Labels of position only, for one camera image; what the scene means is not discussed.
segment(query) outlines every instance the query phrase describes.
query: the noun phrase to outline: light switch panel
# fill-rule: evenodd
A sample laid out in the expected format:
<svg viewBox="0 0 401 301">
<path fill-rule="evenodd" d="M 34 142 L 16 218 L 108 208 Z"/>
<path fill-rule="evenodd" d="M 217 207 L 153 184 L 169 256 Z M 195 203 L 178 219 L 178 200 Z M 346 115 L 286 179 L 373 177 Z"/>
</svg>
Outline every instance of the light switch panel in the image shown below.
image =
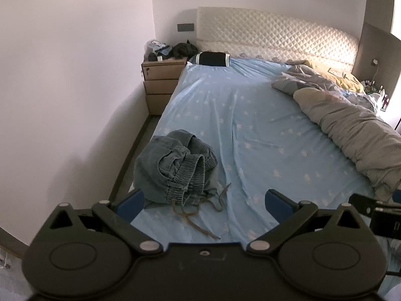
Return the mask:
<svg viewBox="0 0 401 301">
<path fill-rule="evenodd" d="M 178 24 L 177 30 L 179 32 L 194 32 L 195 25 L 194 24 Z"/>
</svg>

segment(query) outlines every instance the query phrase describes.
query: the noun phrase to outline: drawstring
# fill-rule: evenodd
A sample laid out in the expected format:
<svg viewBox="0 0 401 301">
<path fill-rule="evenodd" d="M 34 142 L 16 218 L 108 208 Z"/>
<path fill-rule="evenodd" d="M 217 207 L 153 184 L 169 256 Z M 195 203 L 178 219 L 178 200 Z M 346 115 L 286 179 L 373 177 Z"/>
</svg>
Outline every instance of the drawstring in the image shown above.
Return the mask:
<svg viewBox="0 0 401 301">
<path fill-rule="evenodd" d="M 176 200 L 173 199 L 173 200 L 172 200 L 172 203 L 171 203 L 171 204 L 172 204 L 172 207 L 173 207 L 173 211 L 174 211 L 175 214 L 177 214 L 177 215 L 182 216 L 183 218 L 185 218 L 186 221 L 187 221 L 194 229 L 198 230 L 199 232 L 202 232 L 203 234 L 206 234 L 206 235 L 208 235 L 208 236 L 211 236 L 213 239 L 219 239 L 219 240 L 220 240 L 221 238 L 219 238 L 218 236 L 214 235 L 212 232 L 209 232 L 209 231 L 207 231 L 207 230 L 205 230 L 205 229 L 202 229 L 200 226 L 196 225 L 189 217 L 190 217 L 190 216 L 194 216 L 194 215 L 198 215 L 198 214 L 199 214 L 199 207 L 200 207 L 200 205 L 201 205 L 202 203 L 206 203 L 206 202 L 207 202 L 207 203 L 211 203 L 211 204 L 213 205 L 213 208 L 214 208 L 216 211 L 218 211 L 218 212 L 223 211 L 223 208 L 224 208 L 223 196 L 227 194 L 227 190 L 228 190 L 228 188 L 229 188 L 230 186 L 231 186 L 231 183 L 228 184 L 228 185 L 224 188 L 224 190 L 222 191 L 222 193 L 219 195 L 219 204 L 220 204 L 220 207 L 221 207 L 221 208 L 217 208 L 216 205 L 215 205 L 211 200 L 209 200 L 209 199 L 207 199 L 207 198 L 202 198 L 202 199 L 199 201 L 199 205 L 197 205 L 196 211 L 194 211 L 194 212 L 192 212 L 192 213 L 186 213 L 185 210 L 184 210 L 184 208 L 183 208 L 183 206 L 181 206 L 182 213 L 180 213 L 180 212 L 178 212 L 178 211 L 175 209 Z"/>
</svg>

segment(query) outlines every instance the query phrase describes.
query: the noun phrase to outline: clothes pile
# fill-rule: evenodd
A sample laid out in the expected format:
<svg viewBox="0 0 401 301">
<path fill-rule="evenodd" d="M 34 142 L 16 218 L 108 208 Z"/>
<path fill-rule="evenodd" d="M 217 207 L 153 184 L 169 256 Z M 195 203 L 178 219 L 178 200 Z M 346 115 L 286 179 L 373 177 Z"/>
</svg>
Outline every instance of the clothes pile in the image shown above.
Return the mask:
<svg viewBox="0 0 401 301">
<path fill-rule="evenodd" d="M 141 189 L 145 198 L 154 203 L 172 205 L 176 214 L 200 232 L 215 239 L 213 233 L 193 223 L 202 203 L 210 203 L 216 211 L 223 210 L 223 196 L 230 185 L 218 195 L 218 161 L 212 148 L 195 135 L 176 130 L 167 136 L 154 136 L 135 162 L 134 187 Z M 211 198 L 219 196 L 219 206 Z M 183 206 L 196 211 L 187 213 Z"/>
</svg>

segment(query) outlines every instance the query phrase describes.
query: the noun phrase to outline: gray comforter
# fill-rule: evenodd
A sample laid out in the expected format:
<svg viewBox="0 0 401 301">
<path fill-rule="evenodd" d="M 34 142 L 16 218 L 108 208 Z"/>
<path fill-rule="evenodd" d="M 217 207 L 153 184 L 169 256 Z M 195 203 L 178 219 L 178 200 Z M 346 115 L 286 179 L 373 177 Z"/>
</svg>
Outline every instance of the gray comforter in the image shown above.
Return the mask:
<svg viewBox="0 0 401 301">
<path fill-rule="evenodd" d="M 293 66 L 272 87 L 292 95 L 370 179 L 376 197 L 387 201 L 401 183 L 401 136 L 372 111 L 350 103 L 334 82 L 309 69 Z"/>
</svg>

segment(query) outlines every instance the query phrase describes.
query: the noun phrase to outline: blue gripper pad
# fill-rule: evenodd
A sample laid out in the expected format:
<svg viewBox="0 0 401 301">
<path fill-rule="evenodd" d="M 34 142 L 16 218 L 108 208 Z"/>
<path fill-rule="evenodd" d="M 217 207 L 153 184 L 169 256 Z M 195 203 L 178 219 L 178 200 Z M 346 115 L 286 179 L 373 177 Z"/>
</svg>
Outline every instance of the blue gripper pad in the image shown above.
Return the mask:
<svg viewBox="0 0 401 301">
<path fill-rule="evenodd" d="M 395 203 L 401 203 L 401 190 L 396 190 L 392 194 L 392 200 Z"/>
<path fill-rule="evenodd" d="M 292 216 L 299 205 L 274 189 L 269 189 L 265 195 L 266 210 L 279 223 Z"/>
<path fill-rule="evenodd" d="M 135 217 L 143 210 L 145 205 L 145 196 L 141 190 L 128 194 L 122 201 L 114 206 L 114 212 L 131 223 Z"/>
</svg>

